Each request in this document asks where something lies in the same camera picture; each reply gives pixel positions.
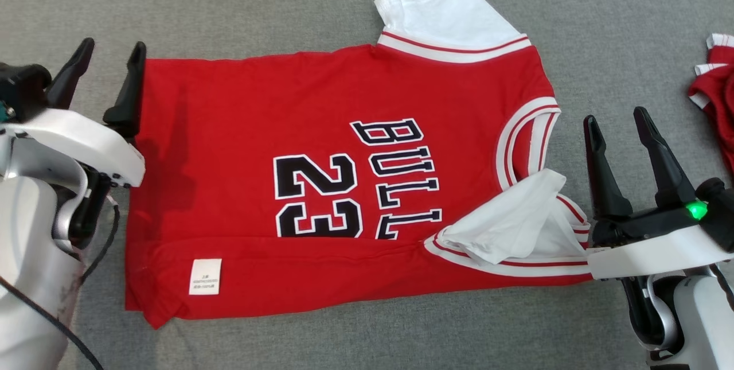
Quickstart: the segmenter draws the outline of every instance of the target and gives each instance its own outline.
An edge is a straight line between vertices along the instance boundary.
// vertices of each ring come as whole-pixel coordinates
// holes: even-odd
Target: red clothing item
[[[435,242],[542,167],[559,109],[535,47],[523,37],[449,63],[411,51],[460,53],[406,38],[396,49],[394,39],[147,62],[147,173],[131,191],[126,308],[158,328],[173,316],[590,279],[585,262],[480,266]],[[583,213],[562,202],[584,242]],[[190,295],[193,261],[212,258],[222,259],[220,292]]]
[[[708,115],[724,164],[734,173],[734,36],[713,34],[707,44],[708,64],[695,67],[698,77],[690,85],[689,97]]]

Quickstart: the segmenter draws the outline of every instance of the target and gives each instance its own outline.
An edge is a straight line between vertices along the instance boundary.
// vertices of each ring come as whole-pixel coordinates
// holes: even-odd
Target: bulls jersey
[[[147,61],[128,309],[158,328],[590,279],[583,257],[482,263],[438,237],[544,165],[559,108],[527,36],[485,0],[376,5],[375,45]],[[583,213],[556,202],[580,249]]]

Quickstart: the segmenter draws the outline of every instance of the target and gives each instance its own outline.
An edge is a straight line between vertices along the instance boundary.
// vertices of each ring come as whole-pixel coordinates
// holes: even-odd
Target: red stripe
[[[518,39],[513,40],[513,41],[509,41],[508,43],[501,44],[500,46],[495,46],[495,48],[480,49],[480,50],[464,50],[464,49],[450,49],[450,48],[439,48],[438,46],[430,46],[429,44],[418,43],[417,41],[412,41],[411,39],[404,38],[404,37],[401,37],[401,36],[397,36],[397,35],[395,35],[393,33],[389,33],[389,32],[386,32],[386,31],[383,31],[382,34],[385,35],[385,36],[390,36],[392,38],[396,38],[396,39],[401,40],[401,41],[404,41],[406,43],[410,43],[410,44],[412,44],[414,46],[419,46],[419,48],[432,49],[432,50],[438,50],[438,51],[441,51],[441,52],[451,52],[451,53],[487,53],[487,52],[492,52],[493,50],[505,48],[506,46],[509,46],[510,44],[515,44],[515,43],[518,43],[519,41],[523,41],[523,40],[527,40],[528,39],[527,36],[525,36],[525,37],[521,37],[521,38],[518,38]]]
[[[517,130],[517,126],[521,124],[522,120],[524,120],[526,117],[536,113],[537,111],[542,111],[543,109],[554,109],[557,108],[557,106],[540,106],[539,108],[532,109],[532,111],[529,111],[527,114],[523,115],[516,124],[514,124],[514,127],[512,127],[512,130],[509,132],[509,137],[507,138],[507,145],[504,152],[504,170],[505,170],[505,177],[507,178],[507,184],[512,184],[512,178],[509,176],[509,164],[508,164],[508,156],[509,156],[509,142],[512,140],[512,135]]]
[[[446,248],[446,247],[444,247],[444,246],[443,246],[443,245],[441,245],[441,244],[438,244],[438,235],[435,235],[435,236],[433,236],[433,244],[434,244],[434,245],[436,245],[436,247],[438,247],[438,249],[439,249],[439,250],[444,250],[444,251],[448,251],[448,252],[451,252],[451,253],[453,253],[453,254],[456,254],[456,255],[461,255],[462,257],[466,257],[466,258],[469,258],[469,256],[468,256],[468,255],[464,254],[464,252],[461,252],[461,251],[456,251],[456,250],[452,250],[452,249],[450,249],[450,248]]]
[[[506,266],[521,266],[521,267],[544,267],[544,266],[584,266],[587,265],[585,261],[567,261],[565,263],[513,263],[512,261],[502,261],[500,264]]]
[[[579,222],[586,222],[586,220],[579,214],[579,211],[577,211],[576,208],[574,208],[570,202],[568,202],[567,200],[564,200],[561,197],[556,197],[556,198],[558,198],[559,201],[566,204],[568,209],[571,210],[571,213],[573,213],[573,215],[576,216],[577,219],[579,219]]]
[[[556,116],[556,114],[550,114],[550,119],[548,119],[548,123],[545,124],[545,133],[543,134],[543,142],[540,144],[540,159],[538,160],[538,172],[540,169],[543,169],[543,155],[545,155],[545,143],[548,142],[548,137],[551,134],[550,127],[553,124],[553,117]]]

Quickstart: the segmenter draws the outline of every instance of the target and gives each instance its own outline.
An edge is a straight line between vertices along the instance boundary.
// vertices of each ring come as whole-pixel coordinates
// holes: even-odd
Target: white tag
[[[209,296],[219,294],[220,271],[222,271],[222,258],[194,260],[194,265],[191,267],[189,295]]]

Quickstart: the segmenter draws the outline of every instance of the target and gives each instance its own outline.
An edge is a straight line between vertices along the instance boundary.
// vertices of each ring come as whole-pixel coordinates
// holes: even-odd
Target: green indicator light
[[[686,208],[689,210],[690,216],[693,216],[697,220],[703,218],[703,216],[705,216],[708,212],[706,203],[701,201],[691,202],[690,204],[686,205]]]

